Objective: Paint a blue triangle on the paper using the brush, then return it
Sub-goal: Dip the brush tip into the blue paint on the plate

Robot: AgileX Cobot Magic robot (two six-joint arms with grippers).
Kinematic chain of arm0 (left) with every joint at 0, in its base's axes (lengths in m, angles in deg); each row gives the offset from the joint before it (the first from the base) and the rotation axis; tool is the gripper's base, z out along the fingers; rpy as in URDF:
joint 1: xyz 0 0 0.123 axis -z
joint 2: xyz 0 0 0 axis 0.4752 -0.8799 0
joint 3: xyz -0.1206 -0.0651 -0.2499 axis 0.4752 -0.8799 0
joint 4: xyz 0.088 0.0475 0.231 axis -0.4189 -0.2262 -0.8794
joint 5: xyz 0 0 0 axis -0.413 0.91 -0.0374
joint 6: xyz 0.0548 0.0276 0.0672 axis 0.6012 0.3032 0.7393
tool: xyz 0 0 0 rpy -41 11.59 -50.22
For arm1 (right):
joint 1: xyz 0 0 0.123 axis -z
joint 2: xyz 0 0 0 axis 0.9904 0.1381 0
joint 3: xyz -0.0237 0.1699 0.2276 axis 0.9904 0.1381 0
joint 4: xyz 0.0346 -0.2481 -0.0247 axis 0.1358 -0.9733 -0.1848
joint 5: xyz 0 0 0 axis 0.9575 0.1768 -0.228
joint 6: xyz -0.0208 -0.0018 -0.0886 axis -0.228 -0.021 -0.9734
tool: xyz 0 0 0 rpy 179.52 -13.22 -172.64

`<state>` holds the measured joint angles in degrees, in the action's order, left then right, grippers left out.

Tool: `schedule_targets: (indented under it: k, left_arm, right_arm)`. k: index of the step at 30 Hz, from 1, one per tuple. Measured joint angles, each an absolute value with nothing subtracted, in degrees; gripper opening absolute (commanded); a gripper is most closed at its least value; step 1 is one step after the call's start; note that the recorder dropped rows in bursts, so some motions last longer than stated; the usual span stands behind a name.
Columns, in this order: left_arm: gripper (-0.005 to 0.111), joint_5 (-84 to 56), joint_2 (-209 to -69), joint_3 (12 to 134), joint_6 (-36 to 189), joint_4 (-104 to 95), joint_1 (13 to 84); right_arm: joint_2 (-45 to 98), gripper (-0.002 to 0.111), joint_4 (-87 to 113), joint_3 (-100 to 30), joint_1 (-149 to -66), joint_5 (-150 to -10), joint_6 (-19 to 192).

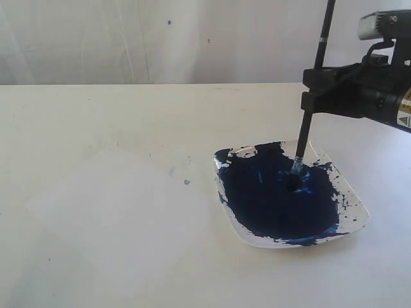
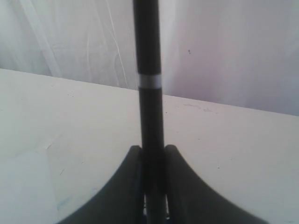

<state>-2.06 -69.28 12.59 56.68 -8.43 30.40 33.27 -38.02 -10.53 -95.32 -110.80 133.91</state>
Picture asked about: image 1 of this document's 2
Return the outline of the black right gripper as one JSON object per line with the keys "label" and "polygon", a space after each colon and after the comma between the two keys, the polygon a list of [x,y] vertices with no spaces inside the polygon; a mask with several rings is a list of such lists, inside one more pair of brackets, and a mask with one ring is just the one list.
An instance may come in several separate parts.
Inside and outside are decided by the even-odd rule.
{"label": "black right gripper", "polygon": [[[302,93],[301,108],[311,114],[326,113],[366,118],[410,133],[410,41],[383,41],[370,47],[353,86]],[[306,87],[332,87],[355,73],[361,64],[305,69]]]}

